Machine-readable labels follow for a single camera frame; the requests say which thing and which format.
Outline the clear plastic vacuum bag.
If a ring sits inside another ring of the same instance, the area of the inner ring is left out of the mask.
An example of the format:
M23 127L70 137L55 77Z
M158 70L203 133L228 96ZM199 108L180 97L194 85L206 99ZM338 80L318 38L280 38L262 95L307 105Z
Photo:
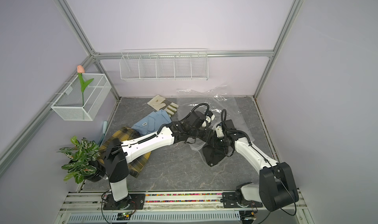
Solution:
M190 110L198 104L207 103L209 104L209 111L215 116L210 126L211 129L214 130L215 127L221 123L221 111L226 109L227 120L232 120L237 130L245 132L250 140L254 141L255 139L252 137L251 131L247 127L240 107L236 102L236 98L229 94L229 89L230 87L227 85L222 85L206 92L198 92L192 89L178 89L178 118L183 119ZM191 149L200 154L204 163L206 163L206 161L202 154L202 148L205 144L205 142L199 139L196 141L190 139Z

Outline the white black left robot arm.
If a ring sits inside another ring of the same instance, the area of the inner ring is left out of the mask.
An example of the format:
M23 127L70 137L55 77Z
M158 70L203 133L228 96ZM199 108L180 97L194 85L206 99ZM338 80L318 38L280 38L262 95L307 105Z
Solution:
M205 113L191 110L182 120L162 125L156 132L133 140L112 140L103 159L111 191L108 202L113 201L115 209L127 209L133 202L127 186L129 163L146 153L186 142L189 138L206 142L214 134L210 128L214 118L213 113L208 110Z

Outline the light blue shirt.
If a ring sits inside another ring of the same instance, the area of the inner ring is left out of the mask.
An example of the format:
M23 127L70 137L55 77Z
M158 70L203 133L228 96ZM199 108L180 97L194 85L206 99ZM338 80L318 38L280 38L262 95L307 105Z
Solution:
M138 131L141 135L147 135L157 131L161 125L171 123L168 113L164 110L151 112L146 117L132 126L132 129Z

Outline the yellow plaid shirt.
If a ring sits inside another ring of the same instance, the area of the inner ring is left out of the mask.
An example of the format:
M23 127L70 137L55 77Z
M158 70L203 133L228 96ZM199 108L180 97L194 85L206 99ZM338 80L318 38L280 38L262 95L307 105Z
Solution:
M130 127L122 127L120 130L116 131L110 138L108 138L100 147L99 147L99 157L97 158L98 162L104 166L104 155L105 149L109 147L109 144L114 139L119 139L120 141L132 140L141 137L140 133ZM128 163L129 173L131 176L137 178L142 172L144 166L147 164L147 161L151 155L151 152L146 153L138 158L136 158L131 163Z

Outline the pink artificial tulip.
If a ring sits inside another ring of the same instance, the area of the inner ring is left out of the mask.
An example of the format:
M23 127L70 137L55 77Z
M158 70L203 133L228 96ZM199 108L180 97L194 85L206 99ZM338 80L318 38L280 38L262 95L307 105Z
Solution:
M82 94L82 106L84 106L85 104L85 100L84 100L84 92L86 90L86 88L93 82L93 78L89 79L89 80L84 80L83 78L83 74L85 73L85 69L82 65L78 65L77 66L77 75L78 75L78 78L79 78L79 82L80 82L80 89L81 89L81 94Z

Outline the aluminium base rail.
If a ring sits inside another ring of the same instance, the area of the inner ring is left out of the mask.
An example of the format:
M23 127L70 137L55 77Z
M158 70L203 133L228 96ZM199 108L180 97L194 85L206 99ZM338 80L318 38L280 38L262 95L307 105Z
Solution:
M197 191L197 192L131 192L130 204L117 205L111 193L69 193L59 211L60 216L94 213L97 220L107 219L114 222L116 216L138 216L143 213L157 215L161 213L171 217L177 212L182 217L208 218L210 214L225 215L245 211L257 214L266 211L266 207L257 201L239 204L232 191Z

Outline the black shirt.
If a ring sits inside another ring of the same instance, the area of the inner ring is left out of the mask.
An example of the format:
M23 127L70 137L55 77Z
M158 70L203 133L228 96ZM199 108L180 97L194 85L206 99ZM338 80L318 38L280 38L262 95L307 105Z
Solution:
M213 167L228 156L230 140L213 136L202 148L202 154L208 166Z

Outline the cream green work glove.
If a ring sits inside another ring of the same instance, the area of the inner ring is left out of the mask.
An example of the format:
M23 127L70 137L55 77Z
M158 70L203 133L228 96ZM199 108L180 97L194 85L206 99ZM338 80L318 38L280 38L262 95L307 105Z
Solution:
M152 107L155 111L166 111L169 117L176 114L179 108L179 106L176 103L173 103L160 95L156 95L155 97L153 97L150 101L147 102L147 105Z

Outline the green potted plant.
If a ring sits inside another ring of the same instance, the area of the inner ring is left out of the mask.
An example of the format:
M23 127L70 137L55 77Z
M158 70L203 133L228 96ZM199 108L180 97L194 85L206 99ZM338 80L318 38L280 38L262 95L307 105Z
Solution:
M75 183L80 184L85 180L97 182L104 178L105 168L98 160L101 153L99 145L86 138L78 140L76 136L70 141L72 147L63 147L58 151L69 159L69 162L61 167L67 172L64 181L73 179Z

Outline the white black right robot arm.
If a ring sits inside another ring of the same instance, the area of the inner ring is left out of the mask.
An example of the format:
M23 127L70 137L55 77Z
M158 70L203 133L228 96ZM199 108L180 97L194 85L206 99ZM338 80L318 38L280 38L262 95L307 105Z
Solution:
M227 153L219 153L228 146L233 153L243 156L259 174L258 184L245 183L236 188L239 204L257 201L273 212L299 201L292 170L286 162L280 163L257 148L247 133L237 130L230 119L222 120L216 126L215 132L212 146L215 151L210 165L227 156Z

